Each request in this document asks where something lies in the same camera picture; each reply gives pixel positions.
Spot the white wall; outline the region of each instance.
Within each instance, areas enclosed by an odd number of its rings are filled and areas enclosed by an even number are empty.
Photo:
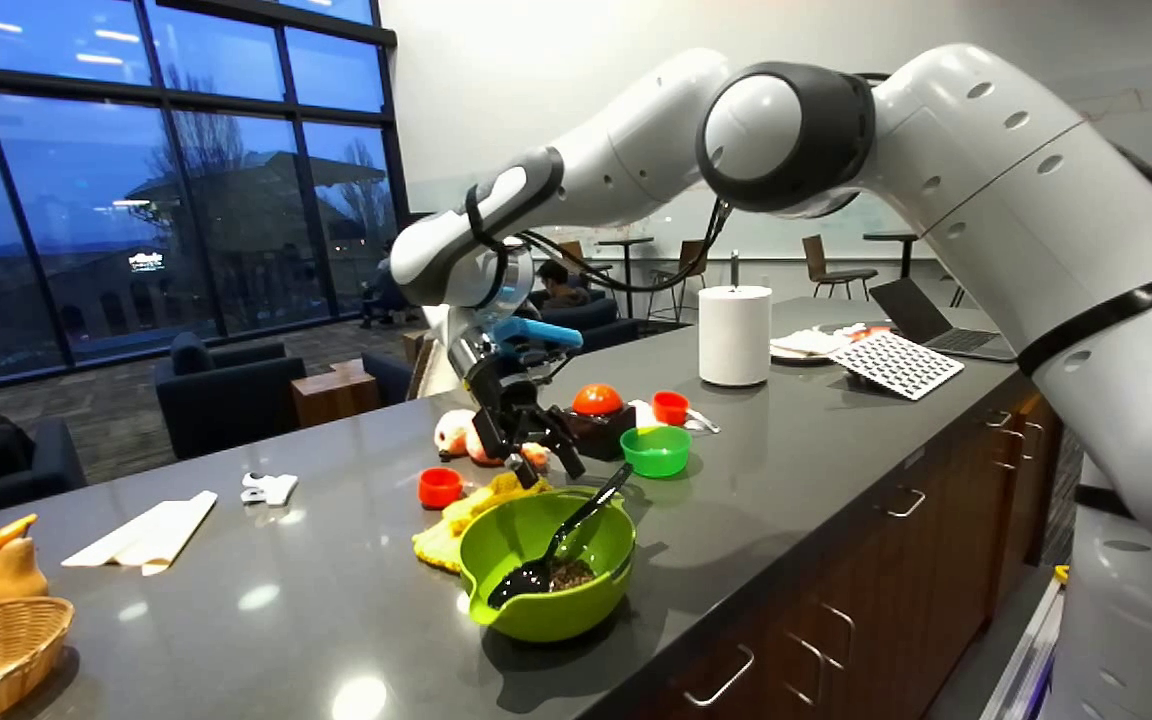
[[[472,180],[588,120],[679,47],[735,63],[799,59],[893,72],[949,38],[983,44],[1072,101],[1104,137],[1152,159],[1152,0],[381,0],[394,47],[394,115],[411,207],[452,207]],[[629,231],[697,236],[692,187]],[[832,218],[731,215],[722,251],[896,254],[862,228],[905,228],[881,199]]]

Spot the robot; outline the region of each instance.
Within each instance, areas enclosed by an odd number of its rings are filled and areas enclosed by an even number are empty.
[[[699,175],[735,213],[824,215],[876,191],[1019,349],[1087,450],[1043,714],[1152,714],[1152,168],[973,44],[881,78],[682,52],[390,246],[499,447],[560,441],[533,383],[579,349],[515,324],[515,246],[544,222],[635,218]]]

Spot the black utensil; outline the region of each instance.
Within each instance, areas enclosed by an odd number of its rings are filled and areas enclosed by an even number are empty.
[[[611,472],[611,478],[592,496],[582,500],[548,541],[544,556],[511,567],[488,594],[493,607],[507,603],[511,594],[524,594],[524,592],[544,592],[548,588],[548,575],[551,575],[551,556],[562,549],[562,541],[573,536],[573,528],[579,528],[588,516],[594,516],[601,507],[607,507],[607,500],[620,493],[620,485],[629,478],[629,465],[620,465]]]

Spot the green bowl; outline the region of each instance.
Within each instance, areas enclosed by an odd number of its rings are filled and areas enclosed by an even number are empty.
[[[493,607],[493,588],[524,558],[544,556],[551,533],[588,500],[588,493],[515,496],[485,510],[461,536],[461,567],[469,580],[469,615],[524,644],[560,644],[592,630],[629,592],[635,528],[611,500],[566,536],[566,556],[592,567],[588,582],[560,592],[524,592]]]
[[[689,472],[692,459],[692,430],[677,422],[660,427],[629,427],[620,436],[620,450],[629,467],[642,478],[670,478]]]

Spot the gray countertop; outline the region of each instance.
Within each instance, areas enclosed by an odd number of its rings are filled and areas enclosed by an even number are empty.
[[[771,331],[862,318],[868,302],[778,302]],[[544,391],[562,405],[607,378],[623,394],[679,386],[719,422],[697,430],[682,478],[629,485],[635,575],[617,620],[575,644],[521,648],[463,615],[463,588],[411,556],[435,516],[415,472],[435,465],[431,394],[256,443],[296,472],[288,507],[245,507],[245,447],[153,467],[37,504],[37,549],[75,603],[72,662],[41,714],[579,714],[679,639],[709,607],[791,551],[846,500],[918,450],[1011,374],[969,363],[926,398],[850,386],[840,366],[771,366],[763,386],[697,378],[697,331],[573,359]],[[78,571],[58,558],[167,496],[220,493],[162,575]]]

